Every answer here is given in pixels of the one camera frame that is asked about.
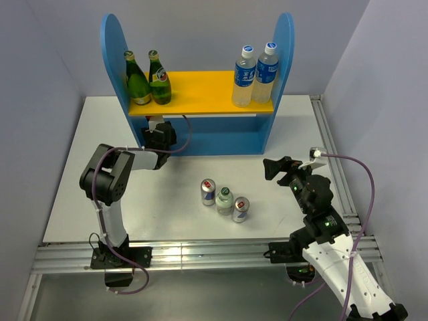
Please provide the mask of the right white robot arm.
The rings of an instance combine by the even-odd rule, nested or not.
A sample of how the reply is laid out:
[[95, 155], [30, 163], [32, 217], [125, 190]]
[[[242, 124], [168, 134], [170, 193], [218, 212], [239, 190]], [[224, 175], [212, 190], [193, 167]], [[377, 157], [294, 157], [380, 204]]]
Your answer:
[[343, 320], [405, 320], [404, 305], [393, 302], [378, 285], [332, 206], [330, 179], [313, 173], [322, 157], [313, 152], [308, 163], [289, 156], [263, 160], [265, 179], [284, 173], [277, 184], [290, 188], [304, 215], [304, 227], [291, 233], [288, 241], [269, 243], [264, 257], [271, 263], [312, 265], [341, 303]]

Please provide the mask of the green Perrier bottle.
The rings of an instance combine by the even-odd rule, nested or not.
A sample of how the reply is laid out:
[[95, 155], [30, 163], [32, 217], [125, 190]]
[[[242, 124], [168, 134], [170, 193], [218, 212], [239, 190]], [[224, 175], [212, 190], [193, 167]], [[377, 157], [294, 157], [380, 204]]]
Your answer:
[[159, 105], [168, 104], [172, 98], [171, 82], [159, 60], [157, 50], [150, 50], [148, 58], [150, 60], [148, 82], [152, 98]]
[[145, 74], [138, 66], [132, 51], [124, 52], [126, 61], [126, 85], [133, 101], [141, 106], [151, 101], [151, 91]]

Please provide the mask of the clear glass bottle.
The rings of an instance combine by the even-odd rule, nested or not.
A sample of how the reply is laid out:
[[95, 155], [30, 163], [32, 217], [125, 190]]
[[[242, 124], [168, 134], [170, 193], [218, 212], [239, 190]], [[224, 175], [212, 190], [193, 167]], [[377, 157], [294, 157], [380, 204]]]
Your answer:
[[233, 211], [233, 193], [228, 187], [222, 187], [215, 198], [216, 210], [220, 215], [228, 216]]

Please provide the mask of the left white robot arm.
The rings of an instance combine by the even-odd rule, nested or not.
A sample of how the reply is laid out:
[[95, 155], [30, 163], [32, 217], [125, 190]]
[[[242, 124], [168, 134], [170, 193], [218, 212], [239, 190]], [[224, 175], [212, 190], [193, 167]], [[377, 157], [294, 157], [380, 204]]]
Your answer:
[[79, 186], [95, 209], [102, 235], [95, 256], [109, 267], [129, 265], [132, 252], [124, 228], [120, 199], [124, 195], [131, 171], [159, 170], [170, 157], [177, 134], [171, 122], [161, 116], [148, 118], [148, 126], [141, 129], [145, 145], [142, 150], [116, 150], [108, 144], [99, 144], [80, 176]]

